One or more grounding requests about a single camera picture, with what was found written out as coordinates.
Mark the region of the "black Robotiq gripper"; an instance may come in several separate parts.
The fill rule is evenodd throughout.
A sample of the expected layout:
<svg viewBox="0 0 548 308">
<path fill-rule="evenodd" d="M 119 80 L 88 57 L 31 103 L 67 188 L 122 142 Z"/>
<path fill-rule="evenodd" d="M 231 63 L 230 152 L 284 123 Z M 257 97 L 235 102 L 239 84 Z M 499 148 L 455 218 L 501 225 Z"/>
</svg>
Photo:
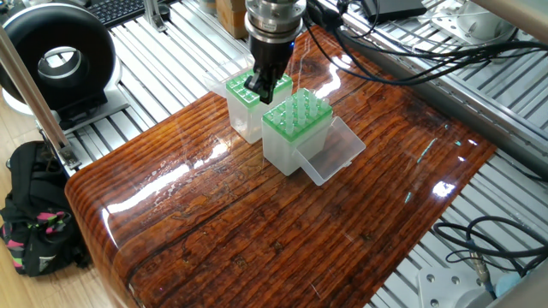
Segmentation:
<svg viewBox="0 0 548 308">
<path fill-rule="evenodd" d="M 285 87 L 283 76 L 289 63 L 295 41 L 267 43 L 250 37 L 250 51 L 254 58 L 253 75 L 246 79 L 246 88 L 256 93 L 265 104 L 281 101 L 280 91 Z"/>
</svg>

